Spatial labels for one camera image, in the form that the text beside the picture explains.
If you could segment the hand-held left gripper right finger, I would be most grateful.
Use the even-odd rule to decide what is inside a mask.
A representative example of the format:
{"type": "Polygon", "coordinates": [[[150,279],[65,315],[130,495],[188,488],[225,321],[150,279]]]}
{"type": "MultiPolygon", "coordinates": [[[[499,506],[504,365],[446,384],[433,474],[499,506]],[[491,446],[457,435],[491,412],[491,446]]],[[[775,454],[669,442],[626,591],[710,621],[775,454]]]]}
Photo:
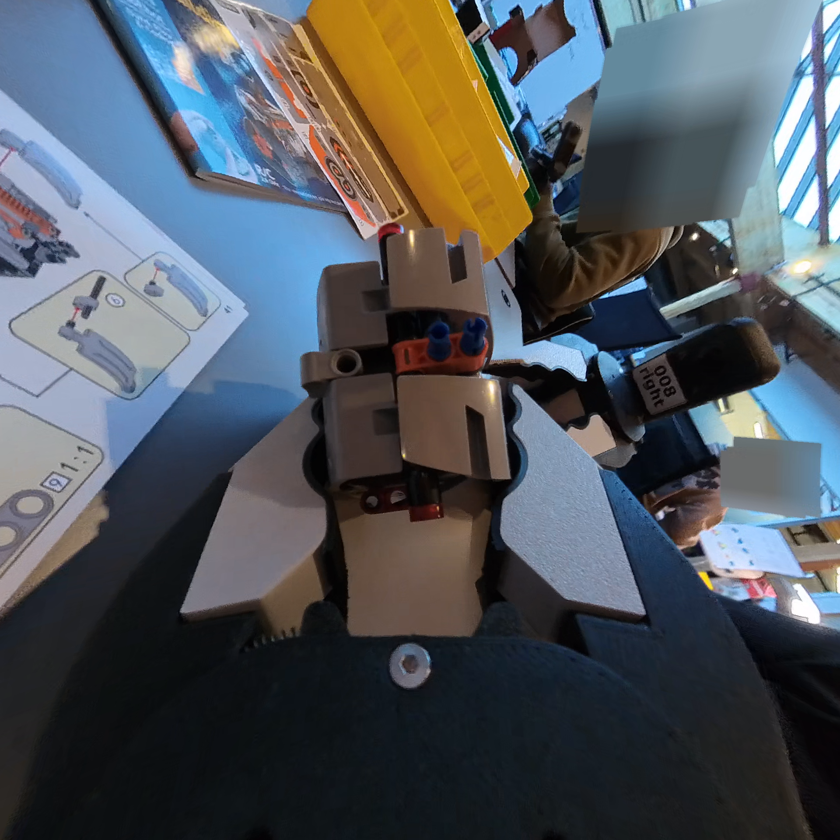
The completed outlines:
{"type": "Polygon", "coordinates": [[[600,467],[519,385],[508,427],[519,472],[500,502],[497,590],[537,637],[576,615],[640,623],[647,613],[600,467]]]}

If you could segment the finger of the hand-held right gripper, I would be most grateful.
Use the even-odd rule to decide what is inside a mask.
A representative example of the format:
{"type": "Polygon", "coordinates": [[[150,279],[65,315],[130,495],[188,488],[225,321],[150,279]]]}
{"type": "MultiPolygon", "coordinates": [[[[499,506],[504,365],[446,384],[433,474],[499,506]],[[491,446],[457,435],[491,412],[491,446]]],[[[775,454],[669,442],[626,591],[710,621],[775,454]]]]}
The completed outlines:
{"type": "Polygon", "coordinates": [[[642,440],[641,398],[621,368],[590,368],[584,379],[527,368],[526,393],[597,463],[626,463],[642,440]]]}

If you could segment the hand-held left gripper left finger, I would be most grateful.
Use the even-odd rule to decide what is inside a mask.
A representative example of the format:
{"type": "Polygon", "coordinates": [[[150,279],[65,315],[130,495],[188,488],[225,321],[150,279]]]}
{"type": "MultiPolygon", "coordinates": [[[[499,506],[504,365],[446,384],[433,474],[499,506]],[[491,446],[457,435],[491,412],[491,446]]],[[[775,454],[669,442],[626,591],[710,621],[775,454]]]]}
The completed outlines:
{"type": "Polygon", "coordinates": [[[327,488],[322,399],[309,397],[231,469],[182,603],[197,622],[257,615],[275,636],[314,602],[344,618],[344,550],[327,488]]]}

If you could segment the grey building block robot body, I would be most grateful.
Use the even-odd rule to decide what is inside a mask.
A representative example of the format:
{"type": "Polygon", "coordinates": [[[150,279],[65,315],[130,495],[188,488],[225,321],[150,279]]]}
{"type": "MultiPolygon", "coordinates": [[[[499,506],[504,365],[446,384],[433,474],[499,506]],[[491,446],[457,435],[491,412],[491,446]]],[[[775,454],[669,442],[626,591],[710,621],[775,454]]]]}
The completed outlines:
{"type": "Polygon", "coordinates": [[[327,266],[318,349],[301,386],[318,404],[325,489],[369,512],[444,516],[462,480],[509,481],[502,386],[479,237],[385,224],[379,260],[327,266]]]}

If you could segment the yellow plastic bin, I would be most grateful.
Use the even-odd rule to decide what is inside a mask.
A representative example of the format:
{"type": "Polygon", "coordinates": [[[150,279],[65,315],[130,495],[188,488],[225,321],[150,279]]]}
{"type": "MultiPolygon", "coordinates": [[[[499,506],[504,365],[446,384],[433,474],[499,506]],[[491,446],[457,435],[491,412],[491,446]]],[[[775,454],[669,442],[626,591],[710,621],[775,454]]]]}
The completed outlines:
{"type": "Polygon", "coordinates": [[[431,225],[498,257],[531,221],[528,179],[450,2],[316,1],[307,16],[431,225]]]}

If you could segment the grey desk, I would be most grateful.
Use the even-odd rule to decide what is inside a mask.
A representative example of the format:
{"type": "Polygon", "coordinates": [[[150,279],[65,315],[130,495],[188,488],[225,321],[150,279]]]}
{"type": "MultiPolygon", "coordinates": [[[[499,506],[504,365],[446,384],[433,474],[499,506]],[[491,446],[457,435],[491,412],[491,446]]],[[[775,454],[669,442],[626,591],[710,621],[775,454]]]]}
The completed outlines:
{"type": "Polygon", "coordinates": [[[248,318],[107,486],[99,536],[16,606],[37,624],[101,615],[169,527],[299,404],[331,264],[375,259],[335,213],[189,175],[91,2],[1,2],[2,89],[245,305],[248,318]]]}

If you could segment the dark office chair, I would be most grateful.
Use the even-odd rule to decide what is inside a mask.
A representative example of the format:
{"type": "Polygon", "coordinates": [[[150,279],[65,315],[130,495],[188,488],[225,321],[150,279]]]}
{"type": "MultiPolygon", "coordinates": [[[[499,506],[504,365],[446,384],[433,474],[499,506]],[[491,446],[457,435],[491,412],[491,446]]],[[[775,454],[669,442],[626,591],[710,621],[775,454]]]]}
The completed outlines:
{"type": "Polygon", "coordinates": [[[602,297],[591,304],[594,315],[578,334],[599,350],[639,350],[681,338],[662,316],[651,290],[602,297]]]}

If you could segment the open instruction manual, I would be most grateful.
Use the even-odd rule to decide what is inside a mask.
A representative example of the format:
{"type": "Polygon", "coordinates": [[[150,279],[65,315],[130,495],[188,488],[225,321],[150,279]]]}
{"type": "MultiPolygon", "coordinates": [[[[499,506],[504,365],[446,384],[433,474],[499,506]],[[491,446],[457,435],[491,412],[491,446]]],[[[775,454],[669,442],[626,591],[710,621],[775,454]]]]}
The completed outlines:
{"type": "Polygon", "coordinates": [[[245,304],[1,95],[2,611],[245,304]]]}

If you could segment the whiteboard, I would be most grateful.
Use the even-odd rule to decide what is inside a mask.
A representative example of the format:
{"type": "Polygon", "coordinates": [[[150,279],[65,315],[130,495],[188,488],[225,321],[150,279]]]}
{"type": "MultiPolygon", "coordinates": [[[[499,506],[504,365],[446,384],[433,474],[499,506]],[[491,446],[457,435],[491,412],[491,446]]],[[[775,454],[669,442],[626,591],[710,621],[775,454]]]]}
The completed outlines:
{"type": "Polygon", "coordinates": [[[567,1],[563,5],[576,29],[575,37],[540,62],[518,86],[535,123],[562,114],[602,74],[605,48],[595,3],[567,1]]]}

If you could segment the green plastic bin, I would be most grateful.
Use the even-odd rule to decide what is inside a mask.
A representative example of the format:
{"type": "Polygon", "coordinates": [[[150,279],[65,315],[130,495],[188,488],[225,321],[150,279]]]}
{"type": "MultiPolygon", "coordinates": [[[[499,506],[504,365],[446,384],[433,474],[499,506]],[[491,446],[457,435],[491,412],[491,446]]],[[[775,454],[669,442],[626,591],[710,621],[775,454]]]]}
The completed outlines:
{"type": "Polygon", "coordinates": [[[536,165],[532,158],[535,141],[531,131],[532,122],[526,113],[527,103],[520,90],[511,83],[509,63],[493,44],[491,33],[472,43],[471,48],[490,97],[507,129],[509,139],[513,142],[513,150],[527,176],[528,186],[524,196],[528,206],[533,209],[539,201],[539,189],[532,178],[532,169],[536,165]]]}

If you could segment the brown cardboard cutout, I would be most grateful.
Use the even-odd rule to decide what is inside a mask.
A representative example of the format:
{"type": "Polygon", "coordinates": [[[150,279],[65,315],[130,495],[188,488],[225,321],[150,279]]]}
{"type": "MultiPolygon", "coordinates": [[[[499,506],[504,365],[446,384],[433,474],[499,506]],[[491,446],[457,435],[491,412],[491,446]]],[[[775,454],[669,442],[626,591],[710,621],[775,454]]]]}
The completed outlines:
{"type": "Polygon", "coordinates": [[[520,6],[514,7],[508,21],[490,35],[490,41],[497,49],[508,47],[520,56],[534,53],[541,61],[575,36],[576,29],[567,18],[564,2],[551,1],[539,5],[530,16],[525,16],[520,6]]]}

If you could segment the robot sticker sheet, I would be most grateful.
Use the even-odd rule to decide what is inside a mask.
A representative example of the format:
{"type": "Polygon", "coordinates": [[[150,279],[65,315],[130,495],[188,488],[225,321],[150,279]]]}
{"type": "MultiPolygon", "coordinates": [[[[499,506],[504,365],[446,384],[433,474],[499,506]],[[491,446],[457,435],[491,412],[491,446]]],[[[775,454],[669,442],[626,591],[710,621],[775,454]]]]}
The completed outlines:
{"type": "Polygon", "coordinates": [[[242,2],[216,2],[362,238],[410,213],[301,24],[242,2]]]}

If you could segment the blue instruction booklet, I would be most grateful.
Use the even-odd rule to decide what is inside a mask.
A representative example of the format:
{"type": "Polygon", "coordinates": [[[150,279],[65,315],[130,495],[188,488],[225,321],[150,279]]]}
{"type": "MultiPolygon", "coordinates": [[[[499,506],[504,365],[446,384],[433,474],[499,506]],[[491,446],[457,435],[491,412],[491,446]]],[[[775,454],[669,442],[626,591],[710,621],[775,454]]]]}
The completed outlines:
{"type": "Polygon", "coordinates": [[[212,2],[96,2],[195,177],[346,214],[212,2]]]}

